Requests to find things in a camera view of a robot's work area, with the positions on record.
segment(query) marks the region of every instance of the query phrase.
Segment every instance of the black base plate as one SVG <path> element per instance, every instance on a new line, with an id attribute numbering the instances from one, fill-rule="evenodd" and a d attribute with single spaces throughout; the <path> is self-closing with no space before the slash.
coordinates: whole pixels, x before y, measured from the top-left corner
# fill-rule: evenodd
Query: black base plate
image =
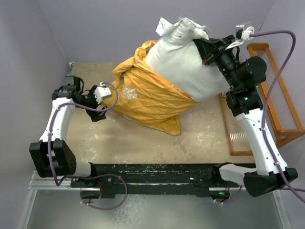
<path id="1" fill-rule="evenodd" d="M 210 197 L 209 188 L 223 187 L 227 182 L 217 184 L 212 179 L 213 167 L 217 164 L 92 164 L 91 177 L 103 174 L 121 176 L 126 182 L 128 194 L 145 195 L 196 195 Z M 236 164 L 254 168 L 255 164 Z M 103 177 L 101 198 L 114 198 L 124 194 L 122 182 L 114 177 Z M 238 187 L 230 182 L 231 187 Z M 73 180 L 71 187 L 99 188 L 97 180 Z"/>

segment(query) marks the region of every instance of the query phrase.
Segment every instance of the lavender wall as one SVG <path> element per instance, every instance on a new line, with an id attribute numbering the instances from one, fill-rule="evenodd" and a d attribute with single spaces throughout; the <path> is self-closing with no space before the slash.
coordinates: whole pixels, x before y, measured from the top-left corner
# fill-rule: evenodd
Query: lavender wall
<path id="1" fill-rule="evenodd" d="M 29 144 L 41 136 L 67 70 L 37 3 L 0 1 L 1 228 L 17 227 L 34 170 Z"/>
<path id="2" fill-rule="evenodd" d="M 159 18 L 188 17 L 211 37 L 235 34 L 235 25 L 263 24 L 275 0 L 37 0 L 68 60 L 123 61 L 150 39 Z"/>
<path id="3" fill-rule="evenodd" d="M 285 67 L 282 77 L 301 122 L 305 127 L 305 1 L 304 0 L 276 0 L 270 10 L 261 31 L 287 29 L 296 34 L 295 51 Z M 291 47 L 289 35 L 270 35 L 255 40 L 267 42 L 278 66 L 286 58 Z M 299 178 L 293 182 L 294 187 L 305 188 L 305 136 L 282 147 L 280 152 L 290 167 L 296 167 Z M 299 201 L 291 192 L 283 192 L 286 210 L 294 229 L 305 228 L 305 204 Z"/>

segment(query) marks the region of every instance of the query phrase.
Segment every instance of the white bag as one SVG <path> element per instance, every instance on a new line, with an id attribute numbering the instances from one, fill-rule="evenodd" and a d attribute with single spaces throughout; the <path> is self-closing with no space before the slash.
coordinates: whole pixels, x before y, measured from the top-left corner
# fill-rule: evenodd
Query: white bag
<path id="1" fill-rule="evenodd" d="M 188 18 L 172 25 L 161 18 L 156 32 L 161 36 L 149 50 L 146 61 L 152 71 L 170 81 L 197 102 L 230 89 L 215 64 L 203 65 L 193 39 L 209 39 L 208 29 Z"/>

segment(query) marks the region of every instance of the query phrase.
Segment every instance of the sack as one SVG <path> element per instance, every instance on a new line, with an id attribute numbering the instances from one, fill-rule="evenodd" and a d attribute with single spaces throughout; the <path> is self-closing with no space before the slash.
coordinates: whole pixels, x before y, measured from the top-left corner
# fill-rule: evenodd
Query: sack
<path id="1" fill-rule="evenodd" d="M 193 42 L 193 39 L 209 39 L 205 26 L 188 18 L 172 25 L 161 18 L 156 32 L 161 38 L 146 56 L 152 71 L 198 102 L 230 89 L 215 64 L 202 64 Z"/>
<path id="2" fill-rule="evenodd" d="M 146 50 L 156 41 L 145 42 L 134 57 L 119 64 L 112 72 L 112 82 L 118 90 L 119 100 L 114 111 L 127 119 L 172 135 L 180 134 L 178 114 L 197 104 L 171 82 L 154 73 L 148 67 Z M 112 97 L 103 101 L 111 106 Z"/>

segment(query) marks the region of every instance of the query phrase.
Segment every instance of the beige floor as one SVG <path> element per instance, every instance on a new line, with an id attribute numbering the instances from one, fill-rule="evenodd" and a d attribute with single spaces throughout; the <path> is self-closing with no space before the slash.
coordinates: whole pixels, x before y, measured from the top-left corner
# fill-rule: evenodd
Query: beige floor
<path id="1" fill-rule="evenodd" d="M 112 81 L 118 63 L 75 63 L 72 74 L 90 89 L 100 81 Z M 219 97 L 216 96 L 179 115 L 181 134 L 172 136 L 129 121 L 115 112 L 92 123 L 76 109 L 68 145 L 77 159 L 94 163 L 221 163 L 254 162 L 252 156 L 230 156 L 229 142 Z"/>

